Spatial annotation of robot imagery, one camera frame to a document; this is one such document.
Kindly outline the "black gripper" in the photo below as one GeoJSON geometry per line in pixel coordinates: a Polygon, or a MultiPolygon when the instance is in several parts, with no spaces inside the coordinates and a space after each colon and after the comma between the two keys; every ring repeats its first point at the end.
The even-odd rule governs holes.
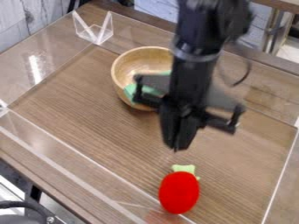
{"type": "Polygon", "coordinates": [[[178,151],[189,149],[198,130],[209,126],[233,134],[246,112],[245,105],[214,85],[222,49],[222,44],[197,49],[173,46],[173,69],[163,76],[167,92],[162,97],[142,94],[146,77],[134,76],[135,102],[159,109],[163,142],[178,151]]]}

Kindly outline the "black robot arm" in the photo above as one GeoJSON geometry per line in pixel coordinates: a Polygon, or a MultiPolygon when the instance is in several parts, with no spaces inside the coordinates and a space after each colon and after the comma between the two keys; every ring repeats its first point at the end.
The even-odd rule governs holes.
{"type": "Polygon", "coordinates": [[[198,130],[237,132],[246,105],[223,93],[213,74],[223,46],[247,34],[249,0],[178,0],[173,68],[165,74],[138,73],[133,100],[158,110],[165,144],[190,148],[198,130]]]}

